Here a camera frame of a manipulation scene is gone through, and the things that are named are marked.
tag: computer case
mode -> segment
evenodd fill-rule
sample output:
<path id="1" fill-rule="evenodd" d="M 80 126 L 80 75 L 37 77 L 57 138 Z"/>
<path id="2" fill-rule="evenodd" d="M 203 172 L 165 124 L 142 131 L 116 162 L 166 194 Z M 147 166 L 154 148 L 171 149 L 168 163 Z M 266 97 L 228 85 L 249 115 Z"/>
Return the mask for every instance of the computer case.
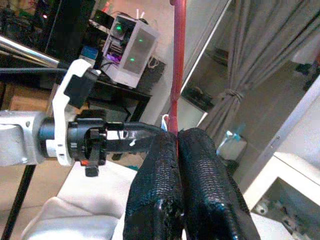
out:
<path id="1" fill-rule="evenodd" d="M 136 88 L 159 35 L 145 22 L 119 14 L 103 48 L 101 70 L 114 82 Z"/>

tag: floor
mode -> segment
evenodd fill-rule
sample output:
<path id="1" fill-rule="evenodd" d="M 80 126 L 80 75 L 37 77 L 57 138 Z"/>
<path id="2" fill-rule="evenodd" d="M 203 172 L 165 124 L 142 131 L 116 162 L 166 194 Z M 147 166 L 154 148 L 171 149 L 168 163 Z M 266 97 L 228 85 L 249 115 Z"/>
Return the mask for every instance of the floor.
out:
<path id="1" fill-rule="evenodd" d="M 113 161 L 111 157 L 112 155 L 108 155 L 107 160 L 125 167 L 139 168 L 144 161 L 143 154 L 126 153 L 119 161 Z M 41 210 L 42 205 L 49 198 L 57 195 L 70 169 L 70 167 L 59 165 L 55 160 L 47 160 L 37 166 L 10 240 L 20 239 L 22 231 Z M 2 193 L 0 198 L 0 235 L 5 228 L 23 171 L 24 166 L 0 167 L 0 193 Z"/>

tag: curtain tie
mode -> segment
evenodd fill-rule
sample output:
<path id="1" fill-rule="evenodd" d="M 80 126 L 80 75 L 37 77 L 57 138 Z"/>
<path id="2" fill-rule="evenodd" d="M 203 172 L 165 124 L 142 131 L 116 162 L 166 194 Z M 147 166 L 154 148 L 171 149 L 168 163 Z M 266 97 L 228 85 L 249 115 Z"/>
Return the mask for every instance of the curtain tie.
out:
<path id="1" fill-rule="evenodd" d="M 233 90 L 231 88 L 227 88 L 226 90 L 224 90 L 222 93 L 219 94 L 218 98 L 219 99 L 223 99 L 227 95 L 238 98 L 239 102 L 241 102 L 241 100 L 245 96 L 244 93 L 241 92 L 241 91 L 237 91 L 237 90 Z"/>

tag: white bracket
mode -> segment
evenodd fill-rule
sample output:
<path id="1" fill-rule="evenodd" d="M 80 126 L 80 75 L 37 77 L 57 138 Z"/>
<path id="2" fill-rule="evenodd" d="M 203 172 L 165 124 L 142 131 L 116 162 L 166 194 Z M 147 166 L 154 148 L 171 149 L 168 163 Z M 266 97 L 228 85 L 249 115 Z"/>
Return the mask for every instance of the white bracket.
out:
<path id="1" fill-rule="evenodd" d="M 75 160 L 70 157 L 67 144 L 68 122 L 73 121 L 76 114 L 70 115 L 68 103 L 70 97 L 65 95 L 65 90 L 73 75 L 82 77 L 91 64 L 83 59 L 77 59 L 72 62 L 62 83 L 52 100 L 54 116 L 54 148 L 59 163 L 63 166 L 71 166 Z"/>

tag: black gripper pad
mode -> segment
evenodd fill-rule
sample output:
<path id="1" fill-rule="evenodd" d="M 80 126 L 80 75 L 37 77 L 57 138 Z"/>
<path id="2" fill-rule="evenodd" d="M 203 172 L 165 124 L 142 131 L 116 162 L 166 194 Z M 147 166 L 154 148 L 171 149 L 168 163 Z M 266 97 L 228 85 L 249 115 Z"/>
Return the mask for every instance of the black gripper pad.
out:
<path id="1" fill-rule="evenodd" d="M 124 240 L 181 239 L 183 194 L 176 141 L 167 132 L 153 138 L 130 187 Z"/>
<path id="2" fill-rule="evenodd" d="M 191 240 L 259 240 L 245 200 L 201 129 L 178 135 L 184 220 Z"/>

